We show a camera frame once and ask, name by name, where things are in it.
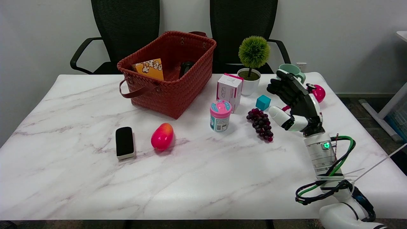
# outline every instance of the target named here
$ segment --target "leather strap handle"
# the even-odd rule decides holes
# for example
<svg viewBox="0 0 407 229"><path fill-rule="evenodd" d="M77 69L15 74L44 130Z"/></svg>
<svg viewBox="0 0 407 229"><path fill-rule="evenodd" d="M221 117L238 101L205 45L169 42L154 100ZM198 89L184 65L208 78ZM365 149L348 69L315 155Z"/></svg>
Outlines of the leather strap handle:
<svg viewBox="0 0 407 229"><path fill-rule="evenodd" d="M134 98L134 97L141 96L141 95L143 95L143 94L145 94L145 93L147 93L147 92L149 92L149 91L151 91L151 90L155 90L155 91L157 91L157 92L160 92L160 87L159 87L158 85L156 85L156 86L154 86L154 87L142 87L142 88L137 89L137 90L135 90L135 91L132 91L132 92L130 92L130 93L123 94L123 93L122 93L122 84L123 84L125 81L126 81L126 79L124 79L124 80L122 80L122 81L120 82L120 84L119 84L119 92L120 92L120 94L121 94L124 98L127 98L127 99L131 99L131 98Z"/></svg>

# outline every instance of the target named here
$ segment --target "green topiary ball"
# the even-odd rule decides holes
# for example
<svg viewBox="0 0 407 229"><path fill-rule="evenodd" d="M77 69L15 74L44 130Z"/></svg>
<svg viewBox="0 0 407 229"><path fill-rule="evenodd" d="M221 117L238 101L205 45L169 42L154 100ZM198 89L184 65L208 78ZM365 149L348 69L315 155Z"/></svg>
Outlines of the green topiary ball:
<svg viewBox="0 0 407 229"><path fill-rule="evenodd" d="M239 47L239 58L247 68L260 68L270 54L270 46L266 39L259 36L245 38Z"/></svg>

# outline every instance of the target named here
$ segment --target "teal cube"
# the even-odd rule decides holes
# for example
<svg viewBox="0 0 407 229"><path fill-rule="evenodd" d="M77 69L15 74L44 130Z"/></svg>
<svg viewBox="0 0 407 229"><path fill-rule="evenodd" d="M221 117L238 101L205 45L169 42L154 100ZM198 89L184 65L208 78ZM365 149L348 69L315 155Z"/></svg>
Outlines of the teal cube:
<svg viewBox="0 0 407 229"><path fill-rule="evenodd" d="M256 107L260 110L266 110L270 106L271 99L265 95L257 98Z"/></svg>

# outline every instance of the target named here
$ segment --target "red woven basket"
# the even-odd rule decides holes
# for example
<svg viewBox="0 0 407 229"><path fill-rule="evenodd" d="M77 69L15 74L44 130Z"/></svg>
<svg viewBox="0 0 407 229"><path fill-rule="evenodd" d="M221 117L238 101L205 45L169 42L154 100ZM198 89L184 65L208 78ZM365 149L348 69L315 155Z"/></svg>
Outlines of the red woven basket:
<svg viewBox="0 0 407 229"><path fill-rule="evenodd" d="M142 106L178 119L212 76L213 39L179 31L168 31L144 48L122 59L117 68L124 74L119 91ZM161 58L164 81L148 77L131 68L132 64ZM195 64L180 79L181 63ZM130 93L123 94L121 85L127 81Z"/></svg>

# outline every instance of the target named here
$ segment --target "white pink box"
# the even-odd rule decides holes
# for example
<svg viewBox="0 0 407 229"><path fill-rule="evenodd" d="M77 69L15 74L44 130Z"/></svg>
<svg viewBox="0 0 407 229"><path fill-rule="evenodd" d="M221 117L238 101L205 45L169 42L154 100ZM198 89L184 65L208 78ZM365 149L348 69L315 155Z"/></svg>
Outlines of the white pink box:
<svg viewBox="0 0 407 229"><path fill-rule="evenodd" d="M242 95L243 78L225 73L218 80L216 99L226 100L232 105L234 113L240 104Z"/></svg>

